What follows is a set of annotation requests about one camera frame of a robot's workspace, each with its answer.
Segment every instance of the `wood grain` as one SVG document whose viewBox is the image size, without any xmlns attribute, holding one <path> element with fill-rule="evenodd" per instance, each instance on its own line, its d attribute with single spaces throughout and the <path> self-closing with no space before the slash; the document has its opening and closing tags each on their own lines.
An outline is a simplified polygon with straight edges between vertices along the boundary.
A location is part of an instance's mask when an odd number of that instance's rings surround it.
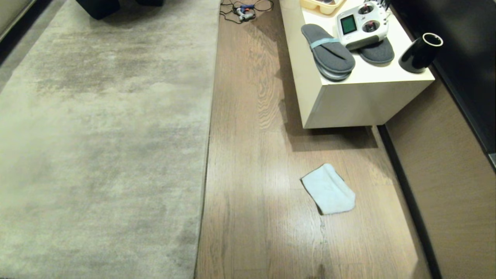
<svg viewBox="0 0 496 279">
<path fill-rule="evenodd" d="M 220 22 L 196 278 L 428 278 L 376 128 L 304 130 L 279 4 L 257 16 Z M 352 211 L 321 216 L 301 184 L 326 162 Z"/>
<path fill-rule="evenodd" d="M 496 175 L 437 78 L 387 123 L 444 278 L 496 277 Z"/>
</svg>

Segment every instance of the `area rug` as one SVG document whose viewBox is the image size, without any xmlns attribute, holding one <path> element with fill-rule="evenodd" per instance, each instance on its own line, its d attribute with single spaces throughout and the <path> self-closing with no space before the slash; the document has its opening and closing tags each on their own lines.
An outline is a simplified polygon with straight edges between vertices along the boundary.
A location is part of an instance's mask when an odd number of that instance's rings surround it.
<svg viewBox="0 0 496 279">
<path fill-rule="evenodd" d="M 193 278 L 218 7 L 67 0 L 0 93 L 0 278 Z"/>
</svg>

